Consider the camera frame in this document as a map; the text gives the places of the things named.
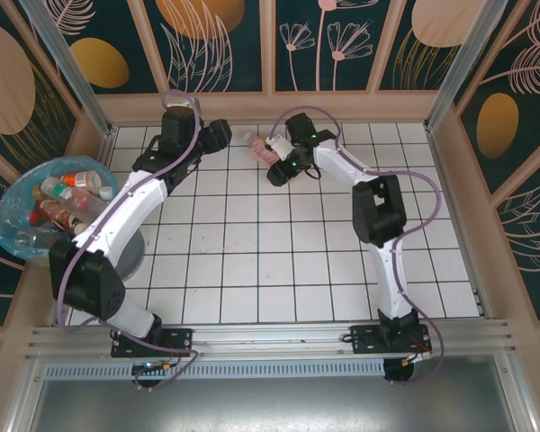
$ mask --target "cable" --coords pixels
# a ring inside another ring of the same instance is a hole
[[[72,274],[72,271],[74,270],[74,267],[76,267],[78,260],[82,257],[82,255],[87,251],[88,247],[92,244],[92,242],[95,240],[96,236],[102,231],[102,228],[105,226],[105,224],[108,222],[108,220],[120,209],[120,206],[128,200],[130,197],[133,196],[134,192],[136,192],[138,189],[140,189],[143,185],[151,181],[152,179],[158,178],[162,176],[163,174],[167,173],[171,169],[176,168],[178,165],[180,165],[185,158],[190,154],[190,152],[194,149],[196,143],[198,142],[198,135],[200,134],[200,113],[198,112],[198,109],[196,107],[196,104],[194,103],[194,100],[185,92],[182,92],[180,90],[170,89],[162,94],[162,105],[167,108],[166,104],[166,97],[167,95],[180,95],[182,96],[190,106],[192,107],[193,114],[194,114],[194,132],[192,139],[190,140],[190,144],[186,148],[186,150],[180,155],[180,157],[172,162],[170,165],[160,169],[156,173],[149,175],[148,177],[140,180],[138,183],[136,183],[133,187],[130,188],[128,193],[125,193],[122,197],[120,197],[118,200],[113,201],[109,204],[109,210],[108,212],[102,217],[102,220],[100,220],[100,223],[94,228],[92,234],[88,237],[84,245],[76,252],[76,254],[72,257],[70,262],[68,263],[68,266],[66,268],[66,271],[62,275],[62,280],[60,281],[60,287],[58,289],[58,297],[56,299],[56,315],[58,319],[58,324],[64,329],[70,329],[70,330],[78,330],[81,329],[83,326],[87,325],[88,323],[95,320],[94,317],[89,318],[82,322],[80,325],[75,327],[67,326],[64,322],[64,316],[62,311],[62,306],[64,304],[64,295],[66,293],[66,289],[68,287],[68,280],[70,278],[70,275]],[[165,385],[168,385],[173,380],[175,380],[178,376],[183,374],[185,370],[196,360],[198,357],[198,351],[194,349],[173,349],[173,348],[164,348],[162,346],[152,345],[148,342],[138,339],[137,337],[134,337],[133,335],[122,332],[118,328],[112,326],[111,324],[108,324],[105,321],[100,321],[100,323],[104,326],[106,326],[109,329],[112,329],[114,331],[117,331],[119,334],[124,335],[126,338],[138,343],[139,345],[142,345],[143,347],[147,347],[150,349],[153,349],[155,351],[162,351],[169,354],[193,354],[193,357],[188,361],[184,366],[180,368],[178,372],[176,372],[172,377],[168,378],[167,380],[164,380],[160,382],[159,384],[155,385],[153,389],[157,390],[161,387],[164,387]]]
[[[314,171],[316,171],[316,175],[310,174],[310,170],[312,168],[314,168]],[[320,171],[320,168],[318,168],[316,164],[312,164],[312,166],[306,166],[304,168],[304,174],[313,180],[320,180],[322,178],[322,172]]]
[[[392,260],[392,272],[394,273],[394,277],[396,278],[396,284],[398,285],[398,289],[400,290],[401,296],[404,298],[407,304],[409,304],[414,310],[416,310],[422,318],[424,318],[430,327],[436,332],[436,337],[438,338],[438,342],[440,344],[440,357],[438,358],[438,364],[434,368],[434,370],[429,373],[427,376],[418,378],[415,381],[409,381],[409,382],[403,382],[404,385],[412,385],[416,383],[421,383],[423,381],[429,380],[434,375],[438,373],[440,368],[442,367],[442,363],[444,362],[444,338],[442,337],[442,333],[440,332],[440,329],[436,325],[436,323],[416,304],[414,301],[410,299],[410,297],[406,294],[406,291],[404,287],[402,286],[402,283],[400,281],[400,276],[398,273],[398,260],[396,259],[396,247],[398,246],[398,243],[402,241],[406,236],[409,234],[412,234],[418,230],[422,230],[424,227],[429,225],[432,221],[434,221],[438,215],[438,212],[440,212],[440,206],[442,204],[442,199],[440,197],[440,190],[438,186],[426,175],[423,175],[421,173],[415,173],[413,171],[409,170],[401,170],[401,171],[374,171],[368,169],[364,164],[362,163],[356,163],[355,160],[350,157],[350,155],[347,153],[347,150],[340,144],[340,137],[342,135],[342,127],[337,122],[337,120],[330,114],[328,111],[326,111],[324,108],[320,108],[319,106],[314,105],[300,105],[295,106],[289,110],[284,111],[282,114],[280,114],[280,117],[274,122],[274,126],[272,127],[272,130],[270,130],[270,136],[268,138],[272,138],[274,136],[274,132],[276,130],[276,127],[278,124],[282,121],[284,117],[286,117],[288,114],[293,113],[295,111],[301,111],[301,110],[314,110],[318,111],[319,113],[322,113],[326,115],[335,125],[337,128],[337,135],[334,140],[336,145],[336,150],[338,151],[338,154],[346,161],[348,162],[352,167],[359,169],[363,173],[369,175],[369,176],[411,176],[419,178],[420,180],[423,180],[424,182],[428,183],[432,190],[434,191],[434,194],[436,195],[436,206],[434,207],[434,210],[432,211],[432,214],[430,214],[430,217],[426,220],[424,220],[421,224],[417,225],[414,228],[405,230],[402,234],[400,234],[393,242],[392,242],[392,253],[394,259]]]

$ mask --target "pink bottle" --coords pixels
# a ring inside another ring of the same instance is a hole
[[[266,148],[264,138],[254,135],[252,132],[246,132],[244,140],[248,144],[250,151],[254,153],[256,160],[266,168],[271,167],[280,160],[280,157],[274,151]]]

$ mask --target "bottle cap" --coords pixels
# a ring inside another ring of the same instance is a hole
[[[30,217],[28,218],[28,221],[31,225],[36,225],[38,222],[40,222],[40,215],[32,210],[32,213],[30,213]]]
[[[40,189],[41,184],[35,184],[32,187],[32,196],[36,201],[42,201],[48,198],[48,196]]]
[[[84,231],[86,231],[86,228],[88,228],[88,226],[85,223],[78,223],[74,227],[74,234],[82,234]]]
[[[48,177],[46,180],[42,182],[42,185],[40,186],[40,189],[46,194],[50,195],[50,191],[59,184],[60,181],[55,177]]]
[[[110,201],[113,198],[113,190],[111,186],[104,186],[100,188],[100,198],[105,201]]]

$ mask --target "plastic bottle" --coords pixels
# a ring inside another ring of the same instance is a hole
[[[60,182],[71,187],[78,187],[92,194],[98,194],[102,187],[102,178],[100,175],[91,169],[90,171],[82,171],[81,173],[72,173],[63,175]]]
[[[264,138],[254,135],[252,132],[246,132],[244,140],[248,144],[248,148],[258,162],[269,168],[280,160],[280,157],[272,150],[266,148]]]
[[[44,201],[48,198],[48,196],[40,189],[39,184],[35,184],[32,187],[32,196],[36,201]]]
[[[77,187],[61,183],[57,178],[48,177],[40,189],[62,204],[63,208],[82,222],[90,224],[106,208],[106,202],[96,198],[91,193]]]
[[[64,210],[62,204],[58,201],[44,200],[40,202],[38,211],[44,218],[52,221],[57,227],[75,235],[80,234],[80,232],[87,228],[87,225],[80,219],[69,211]]]
[[[113,190],[111,186],[104,186],[100,188],[100,199],[103,201],[111,201],[113,198]]]
[[[19,248],[48,249],[60,239],[69,239],[69,235],[53,228],[27,227],[16,231],[14,242]]]

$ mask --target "aluminum frame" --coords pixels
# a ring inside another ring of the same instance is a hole
[[[360,322],[375,324],[376,321]],[[356,360],[389,358],[392,355],[354,355],[340,336],[355,322],[311,324],[254,324],[192,326],[193,347],[199,362],[212,365],[243,361]],[[508,409],[517,430],[539,430],[534,406],[515,360],[508,323],[503,319],[437,319],[444,336],[446,356],[493,356],[499,370]],[[436,335],[430,330],[436,341]],[[30,430],[48,366],[124,365],[131,359],[110,357],[112,340],[105,328],[91,326],[75,333],[60,328],[36,328],[25,358],[26,367],[17,396],[9,410],[3,432]]]

